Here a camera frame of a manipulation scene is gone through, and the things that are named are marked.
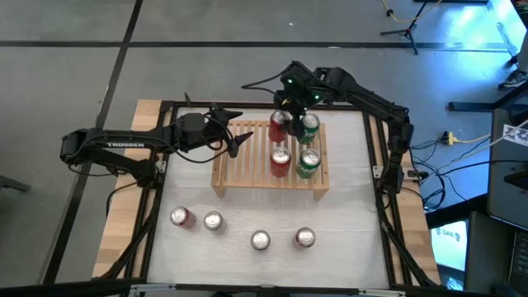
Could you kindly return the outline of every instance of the can lid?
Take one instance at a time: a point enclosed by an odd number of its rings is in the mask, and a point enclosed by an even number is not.
[[[309,248],[315,243],[315,233],[310,228],[301,228],[297,231],[297,240],[301,245]]]
[[[321,157],[315,149],[307,149],[303,151],[302,158],[303,162],[310,166],[315,166],[321,161]]]
[[[319,127],[319,118],[315,114],[307,114],[303,117],[303,125],[306,128]]]
[[[187,212],[185,207],[178,206],[171,213],[171,221],[173,224],[181,224],[187,219]]]
[[[284,124],[288,119],[288,115],[284,111],[273,111],[271,119],[277,124]]]
[[[267,248],[270,241],[270,235],[266,231],[258,230],[251,236],[251,245],[258,250]]]
[[[275,163],[284,164],[290,161],[290,151],[286,148],[275,148],[271,157]]]
[[[220,227],[224,219],[222,215],[217,211],[211,211],[204,217],[204,226],[209,230],[215,230]]]

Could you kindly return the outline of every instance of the red soda can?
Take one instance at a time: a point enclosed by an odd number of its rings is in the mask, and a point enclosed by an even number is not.
[[[288,118],[288,114],[284,111],[273,111],[270,117],[270,132],[268,133],[271,141],[281,143],[286,139],[285,122]]]
[[[270,170],[274,177],[285,177],[290,171],[291,154],[286,148],[275,148],[270,154]]]
[[[171,222],[183,228],[192,228],[196,224],[196,216],[187,208],[178,206],[171,213]]]

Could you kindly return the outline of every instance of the soda can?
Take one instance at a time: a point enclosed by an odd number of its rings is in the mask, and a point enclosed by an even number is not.
[[[268,136],[270,140],[276,143],[281,143],[286,139],[285,123],[289,116],[284,111],[273,111],[270,117],[270,130]]]
[[[267,249],[267,247],[270,246],[271,238],[270,234],[268,234],[266,231],[258,230],[255,231],[255,233],[251,236],[251,246],[258,250],[258,251],[264,251]]]
[[[297,248],[309,248],[315,243],[315,232],[310,229],[303,227],[295,233],[294,245]]]
[[[223,233],[226,229],[224,217],[218,211],[210,211],[204,217],[204,226],[214,233]]]
[[[321,125],[319,118],[314,114],[307,114],[303,116],[301,122],[303,124],[303,136],[297,137],[297,141],[300,144],[311,144]]]
[[[270,154],[270,170],[274,177],[285,177],[290,171],[291,154],[287,148],[275,148]]]
[[[183,228],[192,228],[196,224],[196,216],[187,208],[178,206],[171,213],[171,222]]]
[[[297,175],[300,178],[311,178],[321,164],[321,156],[315,149],[306,149],[300,154],[297,162]]]

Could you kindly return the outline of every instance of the wooden table frame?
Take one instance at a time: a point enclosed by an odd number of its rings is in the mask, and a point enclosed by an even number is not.
[[[192,107],[207,107],[209,102],[197,102]],[[186,106],[185,102],[159,101],[159,100],[139,100],[134,114],[131,129],[138,131],[151,130],[157,125],[166,125],[170,122],[171,116],[177,113],[179,106]],[[264,103],[223,103],[225,108],[261,108],[272,109],[272,104]],[[354,106],[333,106],[330,110],[359,111]],[[384,163],[383,150],[386,149],[384,138],[386,128],[374,117],[363,112],[365,119],[365,132],[369,145],[370,161],[375,164]],[[126,149],[125,156],[135,160],[145,158],[155,158],[156,156],[148,149]],[[403,157],[403,167],[412,167],[410,153]],[[115,187],[120,187],[132,181],[130,175],[118,177]],[[404,181],[403,186],[419,192],[419,186],[412,181]],[[144,190],[138,187],[130,187],[114,194],[111,202],[110,213],[106,221],[106,226],[101,239],[101,246],[97,255],[97,260],[93,270],[93,276],[100,276],[105,273],[114,263],[120,254],[129,244],[132,236],[139,228],[139,222],[144,221],[147,214],[155,202],[155,197],[161,199],[161,191]],[[423,212],[422,201],[419,196],[411,191],[402,190],[400,194],[393,197],[391,205],[386,210],[393,226],[398,234],[403,235],[403,240],[409,252],[412,254],[418,265],[426,274],[440,284],[440,277],[436,269],[436,262],[431,248],[431,237],[425,214]],[[121,272],[121,277],[146,277],[148,273],[148,263],[150,257],[150,247],[152,246],[154,228],[139,245],[134,260],[129,262],[126,269]],[[405,266],[402,266],[400,257],[394,245],[384,238],[385,261],[388,267],[389,283],[391,284],[417,284],[412,276],[408,274]]]

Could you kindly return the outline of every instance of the floor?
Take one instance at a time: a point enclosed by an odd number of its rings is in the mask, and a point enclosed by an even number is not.
[[[388,2],[401,18],[421,5]],[[96,121],[128,129],[138,99],[182,100],[188,92],[197,101],[270,101],[239,86],[296,59],[310,68],[344,68],[364,87],[408,106],[412,144],[445,130],[473,139],[490,133],[491,116],[448,112],[446,104],[502,95],[497,84],[514,69],[505,63],[524,35],[512,9],[506,0],[433,7],[417,22],[415,56],[403,37],[380,36],[406,27],[384,16],[381,1],[1,1],[0,174],[32,188],[0,191],[0,286],[42,277],[76,180],[59,160],[63,135]],[[470,148],[439,146],[430,163],[440,166]],[[463,163],[487,158],[480,153]],[[466,198],[486,191],[485,166],[451,177]],[[88,178],[57,281],[91,277],[114,184],[114,178]],[[422,193],[439,186],[428,181]],[[459,201],[448,188],[443,206]]]

